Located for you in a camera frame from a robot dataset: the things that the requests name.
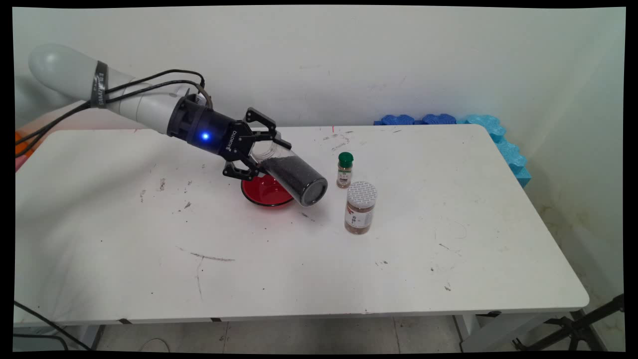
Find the jar label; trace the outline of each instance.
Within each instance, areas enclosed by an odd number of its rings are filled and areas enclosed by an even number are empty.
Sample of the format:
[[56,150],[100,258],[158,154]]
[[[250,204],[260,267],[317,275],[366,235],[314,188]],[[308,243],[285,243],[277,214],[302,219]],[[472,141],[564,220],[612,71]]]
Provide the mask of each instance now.
[[372,209],[370,212],[359,213],[346,206],[346,223],[354,228],[365,228],[372,223],[372,214],[374,212],[375,210]]
[[352,172],[350,171],[341,171],[339,170],[338,174],[337,174],[337,180],[342,183],[342,184],[346,184],[348,182],[350,182],[350,176],[352,175]]

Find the black wire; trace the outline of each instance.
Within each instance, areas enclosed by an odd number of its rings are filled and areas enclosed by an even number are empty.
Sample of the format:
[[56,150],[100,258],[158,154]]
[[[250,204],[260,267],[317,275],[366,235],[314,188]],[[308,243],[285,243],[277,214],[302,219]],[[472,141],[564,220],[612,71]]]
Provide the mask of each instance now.
[[120,86],[116,86],[116,87],[114,87],[114,88],[112,88],[112,89],[108,89],[108,90],[106,90],[106,93],[111,93],[111,92],[114,92],[114,91],[117,91],[117,90],[120,90],[120,89],[126,88],[126,87],[128,87],[128,86],[141,84],[142,82],[145,82],[145,81],[148,81],[148,80],[153,80],[153,79],[155,79],[156,77],[164,76],[164,75],[166,75],[166,74],[168,74],[168,73],[174,73],[174,72],[177,72],[177,73],[192,73],[193,75],[197,75],[197,76],[199,76],[199,77],[200,77],[200,79],[201,79],[201,81],[200,81],[200,86],[204,87],[204,85],[205,85],[205,82],[204,82],[204,76],[202,76],[202,74],[201,74],[201,73],[198,73],[198,72],[195,72],[195,71],[190,71],[190,70],[176,70],[176,69],[173,69],[173,70],[166,70],[166,71],[163,71],[163,72],[160,72],[160,73],[156,73],[156,74],[155,74],[155,75],[153,75],[153,76],[144,77],[143,79],[139,79],[139,80],[131,81],[131,82],[127,83],[127,84],[123,84],[123,85],[120,85]]
[[[132,84],[132,82],[129,83],[129,84],[126,84],[127,85],[126,87],[132,86],[131,84]],[[160,87],[163,87],[163,86],[172,85],[172,84],[189,84],[189,85],[195,86],[199,90],[199,92],[201,92],[202,95],[206,98],[206,105],[208,107],[212,108],[211,97],[208,95],[206,90],[204,90],[204,88],[201,85],[197,84],[196,82],[189,81],[189,80],[173,80],[173,81],[162,82],[161,84],[157,84],[157,85],[151,85],[151,86],[149,86],[147,88],[143,88],[143,89],[139,89],[139,90],[136,90],[136,91],[133,91],[133,92],[129,92],[129,93],[126,93],[126,94],[124,94],[122,96],[118,96],[118,97],[115,97],[115,98],[109,98],[107,100],[107,103],[121,101],[121,100],[124,100],[127,97],[139,95],[140,93],[143,93],[143,92],[146,92],[146,91],[150,91],[152,89],[160,88]]]
[[84,344],[83,342],[80,342],[78,339],[76,339],[74,336],[72,336],[71,334],[67,333],[66,330],[60,328],[57,324],[53,323],[52,321],[48,320],[47,318],[43,317],[42,315],[36,313],[35,311],[31,310],[30,308],[24,306],[23,304],[20,304],[17,300],[13,301],[13,305],[15,305],[16,307],[24,310],[25,312],[29,313],[30,315],[37,317],[38,319],[40,319],[41,321],[47,323],[49,326],[52,326],[54,329],[56,329],[58,332],[64,334],[67,336],[67,338],[71,339],[72,341],[76,342],[79,346],[83,347],[86,350],[92,350],[91,348],[89,348],[86,344]]
[[14,337],[16,338],[47,338],[47,339],[55,339],[58,340],[60,342],[60,344],[62,344],[62,347],[64,348],[64,350],[69,350],[69,346],[66,345],[66,342],[64,341],[64,339],[60,338],[60,337],[56,337],[55,335],[36,335],[36,334],[13,334]]
[[74,109],[72,109],[71,111],[67,112],[66,114],[63,114],[62,116],[58,117],[57,119],[49,122],[48,124],[44,125],[43,127],[41,127],[39,130],[33,132],[32,134],[29,134],[27,136],[25,136],[24,138],[20,139],[19,141],[17,141],[15,143],[15,145],[19,145],[20,143],[23,143],[24,141],[26,141],[27,139],[32,138],[35,135],[38,135],[35,140],[31,141],[27,147],[25,149],[23,149],[22,151],[20,151],[19,153],[17,153],[15,155],[15,158],[18,158],[22,155],[24,155],[25,153],[27,153],[40,139],[42,139],[42,137],[44,137],[44,135],[51,129],[53,128],[53,126],[57,125],[58,123],[60,123],[62,120],[64,120],[65,118],[76,114],[82,110],[86,110],[88,108],[91,107],[91,103],[90,102],[85,102],[82,105],[79,105],[78,107],[75,107]]

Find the blue foam block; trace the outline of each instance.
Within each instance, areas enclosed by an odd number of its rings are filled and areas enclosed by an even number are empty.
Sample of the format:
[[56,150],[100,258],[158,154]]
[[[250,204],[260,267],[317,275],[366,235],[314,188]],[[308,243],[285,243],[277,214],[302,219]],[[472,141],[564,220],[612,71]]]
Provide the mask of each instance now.
[[516,179],[519,181],[519,183],[521,184],[521,187],[525,187],[525,185],[527,185],[527,183],[531,180],[531,175],[530,173],[527,171],[527,168],[523,167],[517,174],[516,174]]
[[386,115],[381,121],[375,121],[375,125],[414,125],[414,118],[408,115]]
[[507,142],[506,138],[503,137],[501,142],[496,144],[496,147],[498,148],[498,151],[501,152],[501,155],[503,155],[503,158],[514,174],[518,174],[523,168],[525,168],[527,158],[519,153],[518,146]]
[[427,114],[423,117],[423,125],[454,125],[456,118],[448,114],[440,114],[439,116]]
[[489,136],[492,137],[492,141],[494,141],[494,143],[501,142],[505,135],[505,127],[501,126],[498,118],[494,116],[469,115],[465,116],[459,123],[473,123],[475,125],[483,126],[489,133]]

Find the red bowl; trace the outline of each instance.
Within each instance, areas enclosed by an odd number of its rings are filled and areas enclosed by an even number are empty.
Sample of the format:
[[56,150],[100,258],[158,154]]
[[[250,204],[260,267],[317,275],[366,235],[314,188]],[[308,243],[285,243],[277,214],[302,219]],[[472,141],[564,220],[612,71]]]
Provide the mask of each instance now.
[[260,206],[275,207],[292,201],[288,191],[269,174],[252,181],[241,181],[241,192],[247,200]]

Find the spice jar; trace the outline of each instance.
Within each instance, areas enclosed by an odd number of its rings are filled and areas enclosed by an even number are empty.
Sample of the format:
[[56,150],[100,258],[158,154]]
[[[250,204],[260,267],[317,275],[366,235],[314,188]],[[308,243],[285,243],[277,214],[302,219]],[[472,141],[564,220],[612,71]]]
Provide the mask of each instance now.
[[370,230],[375,203],[375,186],[365,181],[357,181],[350,185],[345,215],[345,226],[348,232],[364,234]]
[[337,187],[348,188],[352,179],[352,161],[354,157],[350,152],[341,152],[339,154],[339,163],[337,164]]

